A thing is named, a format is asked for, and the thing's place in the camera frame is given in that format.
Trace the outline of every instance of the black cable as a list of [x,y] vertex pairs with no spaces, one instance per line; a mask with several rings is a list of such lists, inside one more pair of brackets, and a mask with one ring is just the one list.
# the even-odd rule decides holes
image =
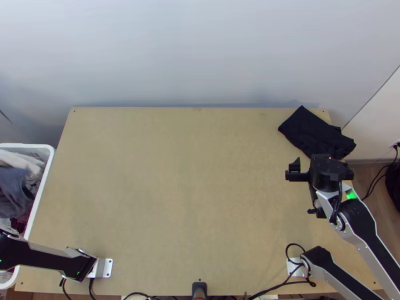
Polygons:
[[90,278],[90,281],[89,281],[89,295],[90,295],[91,300],[96,300],[95,296],[93,296],[93,294],[92,294],[92,288],[93,288],[93,282],[94,281],[95,281],[94,278]]
[[255,298],[260,297],[260,296],[262,296],[262,295],[264,295],[264,294],[266,294],[266,293],[268,293],[268,292],[270,292],[270,291],[273,291],[273,290],[276,290],[276,289],[279,289],[279,288],[281,288],[281,287],[283,287],[283,286],[288,286],[288,285],[309,284],[309,285],[312,286],[313,288],[316,287],[316,286],[317,286],[316,283],[310,281],[310,279],[309,279],[308,277],[306,277],[305,280],[303,280],[303,281],[292,281],[292,282],[288,282],[288,280],[292,277],[292,275],[293,275],[299,268],[301,268],[302,266],[303,266],[303,264],[298,265],[292,272],[290,272],[289,276],[288,276],[288,277],[286,278],[286,280],[285,280],[284,282],[282,282],[281,284],[277,284],[277,285],[275,285],[275,286],[273,286],[273,287],[271,287],[271,288],[269,288],[269,289],[262,290],[262,291],[260,291],[260,292],[258,292],[258,293],[256,293],[256,294],[254,294],[253,296],[249,297],[248,300],[254,300]]
[[396,156],[394,157],[393,161],[390,164],[387,164],[387,165],[383,166],[382,168],[380,168],[379,172],[372,179],[371,184],[369,185],[369,188],[368,188],[368,190],[366,192],[366,195],[361,199],[361,201],[364,201],[365,199],[367,199],[372,194],[372,192],[373,192],[375,186],[377,185],[377,183],[379,182],[379,180],[381,180],[383,177],[386,176],[386,172],[387,171],[385,172],[385,174],[383,174],[381,177],[379,177],[378,180],[376,180],[378,178],[379,174],[382,172],[382,170],[385,169],[385,168],[388,168],[388,167],[392,166],[394,163],[396,163],[397,157],[399,155],[398,145],[393,145],[393,148],[394,148],[394,150],[396,150]]
[[130,294],[128,294],[123,300],[127,300],[130,296],[133,296],[133,295],[141,295],[141,296],[144,296],[146,298],[149,298],[149,296],[146,295],[145,293],[134,291],[134,292],[131,292]]
[[378,183],[383,177],[385,177],[385,176],[386,176],[386,174],[383,174],[381,177],[379,177],[379,178],[377,179],[377,181],[376,181],[375,184],[373,185],[373,187],[372,187],[371,191],[369,192],[369,194],[367,194],[364,198],[362,198],[361,201],[364,201],[364,200],[367,199],[369,196],[371,196],[371,194],[372,194],[372,192],[374,191],[375,186],[377,185],[377,183]]
[[67,279],[62,278],[59,284],[62,287],[62,292],[64,293],[65,297],[68,300],[72,300],[71,297],[67,294],[67,291],[66,291],[66,281],[67,281]]
[[297,244],[297,243],[295,243],[295,242],[292,242],[292,243],[290,243],[289,245],[287,245],[287,246],[286,246],[286,249],[284,250],[284,252],[285,252],[285,254],[286,254],[286,258],[287,258],[287,260],[288,260],[289,262],[291,262],[291,263],[294,264],[294,265],[303,266],[303,263],[302,263],[302,262],[294,262],[293,260],[291,260],[291,259],[289,258],[288,250],[289,250],[289,248],[290,248],[291,246],[297,246],[297,247],[301,248],[301,250],[303,250],[303,253],[306,252],[306,250],[304,250],[304,248],[303,248],[302,246],[300,246],[299,244]]
[[339,181],[338,190],[339,190],[339,193],[336,198],[335,206],[334,206],[332,214],[330,215],[330,218],[329,218],[329,223],[334,223],[335,225],[336,225],[336,217],[338,216],[339,208],[342,203],[342,193],[343,192],[342,192],[342,182],[341,181]]

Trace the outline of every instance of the electrical outlet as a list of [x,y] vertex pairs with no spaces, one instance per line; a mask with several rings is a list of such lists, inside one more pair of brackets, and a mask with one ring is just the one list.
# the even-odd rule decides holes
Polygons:
[[400,139],[395,141],[393,144],[391,144],[388,148],[393,148],[394,145],[397,145],[397,143],[400,143]]

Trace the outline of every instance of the black bag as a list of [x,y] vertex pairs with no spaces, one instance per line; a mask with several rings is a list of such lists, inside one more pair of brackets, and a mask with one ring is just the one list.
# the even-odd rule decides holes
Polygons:
[[394,205],[400,212],[400,163],[391,164],[387,168],[384,183],[387,193],[393,200]]

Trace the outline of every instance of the wooden floor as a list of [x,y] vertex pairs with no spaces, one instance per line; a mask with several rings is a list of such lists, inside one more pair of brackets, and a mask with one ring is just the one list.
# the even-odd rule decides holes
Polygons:
[[[354,171],[353,185],[354,189],[360,197],[363,197],[370,186],[372,179],[375,177],[379,169],[384,166],[382,163],[366,163],[351,164],[350,168]],[[387,248],[391,251],[396,260],[400,261],[400,213],[397,211],[392,200],[390,199],[384,179],[382,179],[375,187],[372,195],[365,200],[373,214],[378,234]],[[70,295],[72,300],[91,300],[89,295]],[[332,299],[342,300],[340,295],[326,295]],[[386,295],[381,294],[385,299],[389,299]],[[282,299],[319,299],[320,295],[282,295]],[[29,293],[15,292],[7,293],[6,300],[65,300],[63,294],[48,293]],[[120,300],[121,296],[96,296],[97,300]],[[170,297],[162,297],[161,300],[172,300]]]

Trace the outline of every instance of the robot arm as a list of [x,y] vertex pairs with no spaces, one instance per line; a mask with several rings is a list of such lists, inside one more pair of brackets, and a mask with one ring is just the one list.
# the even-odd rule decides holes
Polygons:
[[[285,177],[289,181],[308,182],[317,218],[328,218],[342,239],[357,248],[388,296],[400,299],[400,265],[378,236],[375,219],[368,207],[349,185],[342,183],[342,180],[354,177],[347,164],[326,154],[315,155],[311,158],[309,171],[300,173],[298,158],[289,165]],[[347,196],[344,202],[341,202],[342,193]]]
[[23,237],[0,229],[0,270],[18,265],[59,271],[64,278],[83,281],[86,277],[110,277],[113,260],[98,258],[81,249],[64,250],[29,243]]

